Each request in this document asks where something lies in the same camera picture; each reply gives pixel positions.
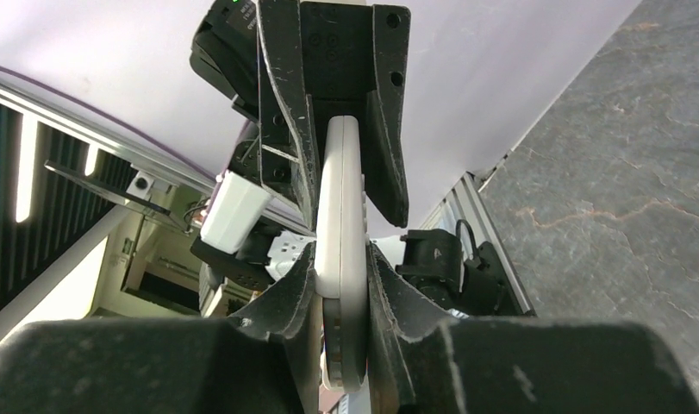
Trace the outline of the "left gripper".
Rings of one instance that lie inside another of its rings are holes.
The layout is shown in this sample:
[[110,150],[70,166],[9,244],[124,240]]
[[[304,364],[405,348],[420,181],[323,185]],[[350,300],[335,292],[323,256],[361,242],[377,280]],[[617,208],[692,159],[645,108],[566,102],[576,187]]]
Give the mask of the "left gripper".
[[318,146],[312,110],[365,113],[366,195],[391,225],[409,221],[401,132],[411,12],[395,4],[258,1],[262,186],[316,227]]

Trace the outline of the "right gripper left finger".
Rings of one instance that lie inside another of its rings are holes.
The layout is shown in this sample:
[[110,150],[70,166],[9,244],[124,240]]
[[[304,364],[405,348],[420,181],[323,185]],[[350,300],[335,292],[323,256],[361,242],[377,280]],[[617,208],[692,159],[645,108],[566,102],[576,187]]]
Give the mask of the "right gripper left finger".
[[0,413],[315,413],[314,256],[228,317],[27,325],[0,348]]

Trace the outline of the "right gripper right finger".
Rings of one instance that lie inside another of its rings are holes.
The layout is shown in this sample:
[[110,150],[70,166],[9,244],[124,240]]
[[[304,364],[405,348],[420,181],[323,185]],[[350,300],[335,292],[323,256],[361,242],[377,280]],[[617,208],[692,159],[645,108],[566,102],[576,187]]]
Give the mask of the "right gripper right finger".
[[375,413],[699,413],[668,345],[629,321],[458,318],[367,249]]

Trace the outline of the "white remote control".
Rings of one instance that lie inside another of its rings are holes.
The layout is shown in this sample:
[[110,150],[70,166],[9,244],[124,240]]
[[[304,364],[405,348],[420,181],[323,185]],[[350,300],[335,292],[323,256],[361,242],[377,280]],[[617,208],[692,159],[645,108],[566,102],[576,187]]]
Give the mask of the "white remote control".
[[324,362],[328,389],[358,391],[365,378],[368,280],[359,122],[328,122],[316,219],[314,269],[322,298]]

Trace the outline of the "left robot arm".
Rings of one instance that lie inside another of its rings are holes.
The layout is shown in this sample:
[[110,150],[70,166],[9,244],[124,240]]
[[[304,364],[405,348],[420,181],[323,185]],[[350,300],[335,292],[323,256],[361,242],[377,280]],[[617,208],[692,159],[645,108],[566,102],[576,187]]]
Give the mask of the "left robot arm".
[[402,228],[409,194],[401,131],[411,12],[402,5],[216,1],[191,46],[192,70],[256,132],[228,168],[315,229],[329,121],[359,124],[365,194]]

